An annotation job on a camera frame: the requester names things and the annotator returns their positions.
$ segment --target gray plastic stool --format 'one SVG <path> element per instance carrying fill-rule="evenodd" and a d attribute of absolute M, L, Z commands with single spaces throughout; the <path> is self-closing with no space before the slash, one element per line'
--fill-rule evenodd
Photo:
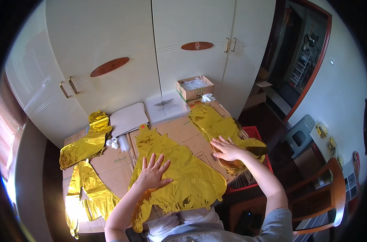
<path fill-rule="evenodd" d="M 310 135 L 311 130 L 315 126 L 315 121 L 312 117 L 306 114 L 281 140 L 287 141 L 289 146 L 294 151 L 292 158 L 295 159 L 312 141 Z"/>

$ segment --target red plastic crate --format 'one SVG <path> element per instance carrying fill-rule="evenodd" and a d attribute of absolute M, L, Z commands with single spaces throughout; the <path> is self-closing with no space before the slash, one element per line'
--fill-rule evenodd
<path fill-rule="evenodd" d="M 248 127 L 243 127 L 244 131 L 248 134 L 249 138 L 257 138 L 258 140 L 262 140 L 260 137 L 260 134 L 257 131 L 256 126 L 248 126 Z M 272 167 L 271 167 L 271 163 L 269 162 L 269 158 L 268 155 L 265 155 L 265 159 L 263 161 L 263 165 L 265 165 L 272 173 Z M 225 194 L 231 193 L 231 192 L 236 192 L 236 191 L 241 191 L 241 190 L 245 190 L 251 187 L 255 187 L 257 186 L 257 183 L 246 186 L 246 187 L 242 187 L 242 188 L 238 188 L 238 189 L 234 189 L 231 186 L 228 186 L 226 188 L 226 192 Z"/>

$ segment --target wardrobe door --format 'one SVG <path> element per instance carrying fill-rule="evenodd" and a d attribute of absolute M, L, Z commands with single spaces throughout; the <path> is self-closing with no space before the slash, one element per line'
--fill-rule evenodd
<path fill-rule="evenodd" d="M 88 125 L 70 88 L 60 89 L 65 81 L 47 32 L 45 1 L 34 10 L 18 34 L 5 64 L 10 88 L 18 103 L 37 128 L 57 147 L 64 139 Z"/>
<path fill-rule="evenodd" d="M 236 119 L 244 108 L 263 60 L 275 4 L 276 0 L 236 0 L 231 51 L 218 100 Z"/>
<path fill-rule="evenodd" d="M 155 46 L 162 93 L 176 81 L 205 75 L 220 87 L 230 38 L 235 0 L 153 0 Z M 204 50 L 183 50 L 192 42 L 209 42 Z"/>
<path fill-rule="evenodd" d="M 72 76 L 78 93 L 72 95 L 87 114 L 160 95 L 150 0 L 47 0 L 46 11 L 57 62 L 66 80 Z M 90 76 L 125 57 L 121 67 Z"/>

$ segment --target curtain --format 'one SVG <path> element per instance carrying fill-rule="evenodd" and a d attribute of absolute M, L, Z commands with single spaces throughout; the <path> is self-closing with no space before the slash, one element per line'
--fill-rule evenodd
<path fill-rule="evenodd" d="M 4 72 L 0 80 L 0 171 L 6 181 L 26 121 L 27 116 L 12 93 Z"/>

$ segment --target gold foil balloon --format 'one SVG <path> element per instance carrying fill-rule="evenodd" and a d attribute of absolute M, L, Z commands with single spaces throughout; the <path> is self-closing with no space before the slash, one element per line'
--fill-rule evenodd
<path fill-rule="evenodd" d="M 111 132 L 109 117 L 106 113 L 94 112 L 90 114 L 88 133 L 81 139 L 64 146 L 60 150 L 60 169 L 64 170 L 86 158 L 93 158 L 102 154 L 106 134 Z"/>
<path fill-rule="evenodd" d="M 81 188 L 89 199 L 80 201 Z M 119 201 L 100 180 L 88 159 L 79 162 L 73 168 L 65 197 L 65 218 L 72 236 L 78 238 L 81 221 L 93 221 L 100 216 L 107 220 Z"/>
<path fill-rule="evenodd" d="M 136 139 L 139 157 L 129 189 L 142 171 L 143 157 L 149 162 L 152 153 L 157 157 L 164 154 L 164 162 L 171 160 L 162 179 L 172 178 L 173 182 L 160 189 L 147 190 L 143 194 L 131 219 L 136 232 L 142 232 L 142 224 L 148 219 L 152 205 L 160 206 L 166 213 L 196 208 L 210 209 L 216 199 L 221 201 L 226 190 L 226 181 L 220 173 L 195 157 L 189 148 L 168 138 L 167 134 L 160 135 L 155 129 L 149 130 L 145 124 L 139 130 L 140 134 Z"/>
<path fill-rule="evenodd" d="M 208 104 L 197 103 L 191 105 L 189 118 L 208 142 L 213 138 L 218 139 L 219 136 L 225 139 L 229 137 L 237 146 L 250 151 L 261 162 L 264 161 L 264 155 L 267 153 L 267 145 L 255 138 L 241 139 L 238 135 L 240 130 L 232 117 L 223 118 Z M 237 171 L 247 169 L 240 160 L 232 162 L 223 159 L 218 160 L 225 167 L 226 171 L 232 175 Z"/>

